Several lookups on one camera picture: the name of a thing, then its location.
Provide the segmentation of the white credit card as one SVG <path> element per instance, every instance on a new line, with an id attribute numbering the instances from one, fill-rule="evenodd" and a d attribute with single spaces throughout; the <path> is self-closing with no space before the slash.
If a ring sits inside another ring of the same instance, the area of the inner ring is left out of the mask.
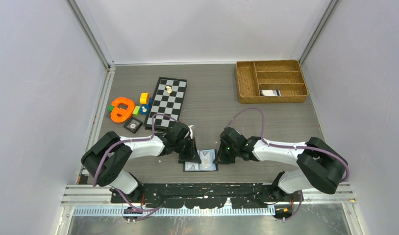
<path id="1" fill-rule="evenodd" d="M 199 150 L 201 158 L 200 171 L 216 171 L 217 166 L 214 164 L 215 149 Z"/>
<path id="2" fill-rule="evenodd" d="M 184 171 L 200 171 L 200 164 L 185 162 L 184 163 Z"/>

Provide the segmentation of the black leather card holder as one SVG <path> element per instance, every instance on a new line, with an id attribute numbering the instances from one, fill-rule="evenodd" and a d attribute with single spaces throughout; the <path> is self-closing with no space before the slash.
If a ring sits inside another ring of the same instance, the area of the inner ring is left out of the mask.
<path id="1" fill-rule="evenodd" d="M 185 162 L 183 172 L 215 172 L 218 171 L 218 165 L 214 163 L 216 158 L 216 149 L 198 150 L 201 163 Z"/>

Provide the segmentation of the woven wicker tray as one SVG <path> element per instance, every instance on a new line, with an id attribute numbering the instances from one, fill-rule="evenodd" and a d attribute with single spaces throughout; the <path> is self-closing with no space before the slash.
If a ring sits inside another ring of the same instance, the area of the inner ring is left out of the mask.
<path id="1" fill-rule="evenodd" d="M 238 61 L 234 71 L 239 103 L 301 103 L 308 96 L 298 60 Z M 280 96 L 260 90 L 280 90 Z"/>

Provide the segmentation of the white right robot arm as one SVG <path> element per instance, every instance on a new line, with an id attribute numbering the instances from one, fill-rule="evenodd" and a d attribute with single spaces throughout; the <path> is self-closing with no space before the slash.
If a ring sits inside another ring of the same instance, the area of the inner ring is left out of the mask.
<path id="1" fill-rule="evenodd" d="M 294 171 L 278 173 L 269 186 L 270 196 L 278 201 L 309 188 L 334 194 L 338 185 L 349 177 L 348 162 L 316 137 L 307 142 L 279 142 L 256 136 L 246 138 L 226 127 L 220 134 L 220 148 L 214 163 L 233 164 L 237 157 L 245 161 L 272 161 L 298 167 Z"/>

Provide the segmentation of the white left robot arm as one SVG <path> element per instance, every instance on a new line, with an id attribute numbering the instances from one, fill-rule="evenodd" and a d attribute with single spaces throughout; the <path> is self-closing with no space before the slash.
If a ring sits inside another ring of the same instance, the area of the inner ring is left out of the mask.
<path id="1" fill-rule="evenodd" d="M 201 163 L 192 129 L 182 122 L 176 122 L 164 133 L 148 137 L 125 138 L 110 131 L 82 156 L 81 164 L 93 177 L 95 186 L 111 186 L 135 203 L 142 196 L 141 183 L 124 171 L 127 161 L 171 153 L 178 154 L 180 163 Z"/>

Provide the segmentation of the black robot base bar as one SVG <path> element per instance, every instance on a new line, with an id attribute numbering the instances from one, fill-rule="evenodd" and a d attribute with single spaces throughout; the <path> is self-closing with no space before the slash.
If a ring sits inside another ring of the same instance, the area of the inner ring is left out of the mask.
<path id="1" fill-rule="evenodd" d="M 234 209 L 265 208 L 275 203 L 299 201 L 299 194 L 276 193 L 264 183 L 181 183 L 181 184 L 142 184 L 130 194 L 118 193 L 113 189 L 112 203 L 142 203 L 148 209 L 163 207 L 180 209 L 222 208 L 230 203 Z"/>

